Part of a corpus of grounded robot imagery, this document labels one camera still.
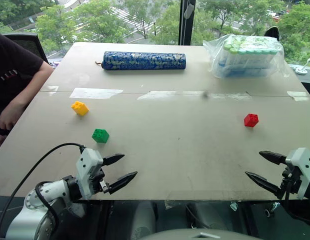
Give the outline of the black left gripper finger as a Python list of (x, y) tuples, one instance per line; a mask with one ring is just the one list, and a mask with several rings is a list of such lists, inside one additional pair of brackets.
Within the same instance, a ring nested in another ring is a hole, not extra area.
[(117, 161), (119, 161), (120, 159), (122, 159), (125, 155), (122, 153), (116, 153), (107, 157), (103, 158), (103, 166), (109, 166), (112, 165), (114, 163), (116, 163)]
[(117, 192), (118, 190), (122, 189), (123, 187), (125, 187), (130, 181), (134, 179), (137, 173), (138, 173), (137, 171), (134, 171), (120, 177), (116, 182), (109, 185), (108, 193), (111, 195)]

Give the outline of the bare person hand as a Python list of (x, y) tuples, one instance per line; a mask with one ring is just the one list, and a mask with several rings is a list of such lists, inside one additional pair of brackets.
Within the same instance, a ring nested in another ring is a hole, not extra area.
[(0, 111), (0, 135), (5, 136), (10, 133), (23, 111), (22, 106), (14, 104), (9, 104)]

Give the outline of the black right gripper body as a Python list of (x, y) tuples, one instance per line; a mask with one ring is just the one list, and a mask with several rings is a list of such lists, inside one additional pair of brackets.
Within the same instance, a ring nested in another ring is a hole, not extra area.
[(301, 170), (297, 166), (288, 165), (282, 172), (282, 183), (280, 184), (279, 199), (281, 200), (284, 194), (297, 194), (301, 186)]

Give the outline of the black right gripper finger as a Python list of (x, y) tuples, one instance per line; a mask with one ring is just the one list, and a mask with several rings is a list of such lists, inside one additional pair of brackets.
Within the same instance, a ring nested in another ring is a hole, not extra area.
[(260, 175), (246, 171), (245, 174), (259, 187), (267, 190), (268, 192), (274, 194), (279, 200), (283, 198), (283, 191), (276, 185), (267, 181), (267, 179), (261, 177)]
[(266, 160), (268, 160), (269, 162), (276, 164), (276, 165), (280, 165), (280, 164), (284, 164), (286, 165), (286, 156), (277, 153), (277, 152), (272, 152), (272, 151), (268, 151), (268, 150), (263, 150), (260, 151), (259, 154), (265, 158)]

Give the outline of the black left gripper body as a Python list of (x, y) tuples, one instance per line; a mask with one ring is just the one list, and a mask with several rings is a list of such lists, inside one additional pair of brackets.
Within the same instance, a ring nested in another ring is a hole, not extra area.
[(109, 184), (104, 181), (105, 173), (100, 166), (97, 166), (92, 174), (92, 192), (108, 193), (110, 191)]

